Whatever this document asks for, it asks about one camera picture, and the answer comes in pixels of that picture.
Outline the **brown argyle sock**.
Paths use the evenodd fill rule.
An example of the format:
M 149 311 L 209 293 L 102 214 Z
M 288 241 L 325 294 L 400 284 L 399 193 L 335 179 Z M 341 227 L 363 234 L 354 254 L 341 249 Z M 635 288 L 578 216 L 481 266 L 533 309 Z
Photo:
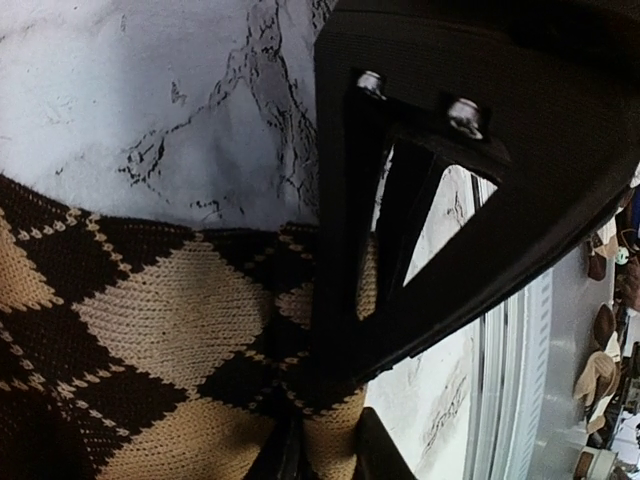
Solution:
M 317 231 L 193 230 L 1 182 L 1 475 L 352 479 L 365 391 L 312 369 Z

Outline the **aluminium front rail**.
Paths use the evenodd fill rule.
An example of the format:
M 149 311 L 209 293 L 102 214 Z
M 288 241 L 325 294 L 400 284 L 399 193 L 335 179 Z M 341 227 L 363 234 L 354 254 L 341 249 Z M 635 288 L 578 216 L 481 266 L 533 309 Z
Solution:
M 465 479 L 528 476 L 546 383 L 552 298 L 548 270 L 473 323 Z

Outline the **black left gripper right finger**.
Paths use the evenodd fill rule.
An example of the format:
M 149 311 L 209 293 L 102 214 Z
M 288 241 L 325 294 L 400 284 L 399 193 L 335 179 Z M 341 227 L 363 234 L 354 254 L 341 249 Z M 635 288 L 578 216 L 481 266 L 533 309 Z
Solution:
M 415 480 L 415 475 L 371 407 L 364 408 L 357 425 L 356 455 L 356 479 Z

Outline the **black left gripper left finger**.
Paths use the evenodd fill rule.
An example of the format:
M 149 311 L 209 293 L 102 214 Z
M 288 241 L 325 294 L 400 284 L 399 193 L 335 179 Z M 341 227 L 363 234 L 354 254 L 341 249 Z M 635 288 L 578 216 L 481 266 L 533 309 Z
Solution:
M 302 425 L 298 418 L 279 422 L 254 461 L 255 479 L 302 479 Z

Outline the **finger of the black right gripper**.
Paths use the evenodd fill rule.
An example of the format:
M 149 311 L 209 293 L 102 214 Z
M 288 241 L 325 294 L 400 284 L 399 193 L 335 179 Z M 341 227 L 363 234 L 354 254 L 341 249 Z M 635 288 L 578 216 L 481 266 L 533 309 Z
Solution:
M 341 1 L 314 62 L 311 355 L 355 385 L 553 266 L 639 163 L 635 1 Z

